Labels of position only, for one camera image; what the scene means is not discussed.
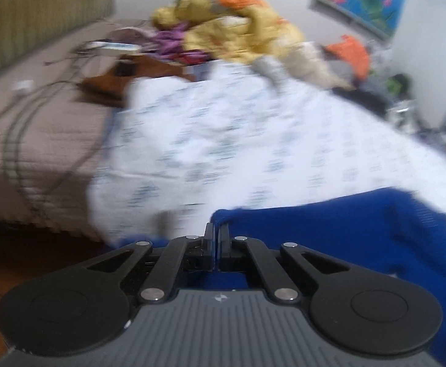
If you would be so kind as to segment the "brown striped bedsheet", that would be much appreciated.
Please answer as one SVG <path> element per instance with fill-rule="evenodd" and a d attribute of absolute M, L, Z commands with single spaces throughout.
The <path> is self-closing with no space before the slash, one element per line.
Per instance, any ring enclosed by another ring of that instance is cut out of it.
<path fill-rule="evenodd" d="M 101 19 L 35 48 L 0 73 L 0 222 L 99 240 L 86 191 L 115 109 L 78 85 L 114 62 L 82 45 L 147 21 Z"/>

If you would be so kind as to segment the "green plant clutter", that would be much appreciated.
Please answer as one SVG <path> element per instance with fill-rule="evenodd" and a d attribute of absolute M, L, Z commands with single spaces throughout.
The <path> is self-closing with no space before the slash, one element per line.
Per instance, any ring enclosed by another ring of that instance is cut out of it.
<path fill-rule="evenodd" d="M 385 81 L 386 94 L 394 100 L 411 99 L 412 79 L 406 73 L 390 76 Z"/>

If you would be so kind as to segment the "blue sweater with rhinestones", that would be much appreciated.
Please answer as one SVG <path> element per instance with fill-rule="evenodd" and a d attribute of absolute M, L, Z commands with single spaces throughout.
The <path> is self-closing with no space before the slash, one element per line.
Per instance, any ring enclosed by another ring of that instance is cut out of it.
<path fill-rule="evenodd" d="M 215 261 L 164 303 L 138 292 L 171 241 L 122 247 L 114 366 L 446 366 L 446 215 L 392 188 L 211 217 Z M 218 269 L 218 231 L 260 239 L 302 299 Z"/>

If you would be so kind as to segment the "purple patterned cloth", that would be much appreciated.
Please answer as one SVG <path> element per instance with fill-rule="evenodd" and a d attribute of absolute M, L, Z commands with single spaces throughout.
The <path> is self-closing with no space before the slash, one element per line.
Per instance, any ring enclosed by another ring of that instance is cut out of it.
<path fill-rule="evenodd" d="M 156 55 L 164 61 L 173 61 L 182 65 L 200 65 L 212 58 L 203 50 L 185 50 L 183 47 L 188 22 L 182 22 L 174 28 L 160 30 L 153 37 L 158 44 Z"/>

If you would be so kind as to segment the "yellow crumpled duvet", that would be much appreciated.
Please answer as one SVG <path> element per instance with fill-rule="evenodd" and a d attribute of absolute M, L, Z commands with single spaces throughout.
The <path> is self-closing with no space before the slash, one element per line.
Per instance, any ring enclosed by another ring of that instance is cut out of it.
<path fill-rule="evenodd" d="M 306 42 L 299 28 L 265 0 L 176 0 L 156 9 L 152 20 L 163 30 L 185 25 L 183 50 L 246 65 L 273 56 L 299 80 L 325 90 L 354 88 L 332 71 L 316 44 Z"/>

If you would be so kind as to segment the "orange cloth item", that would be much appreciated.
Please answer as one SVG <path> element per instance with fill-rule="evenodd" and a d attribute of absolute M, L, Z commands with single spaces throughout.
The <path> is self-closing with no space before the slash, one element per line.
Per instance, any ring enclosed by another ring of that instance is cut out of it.
<path fill-rule="evenodd" d="M 370 55 L 365 46 L 354 36 L 343 35 L 341 42 L 324 47 L 339 60 L 351 66 L 355 78 L 365 80 L 370 73 Z"/>

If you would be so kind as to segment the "white quilt with script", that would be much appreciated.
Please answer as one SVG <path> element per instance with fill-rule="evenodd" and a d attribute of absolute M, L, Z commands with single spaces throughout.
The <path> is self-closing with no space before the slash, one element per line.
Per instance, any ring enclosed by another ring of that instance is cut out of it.
<path fill-rule="evenodd" d="M 446 213 L 446 155 L 313 85 L 216 61 L 206 80 L 127 88 L 87 190 L 102 239 L 196 233 L 218 209 L 395 187 Z"/>

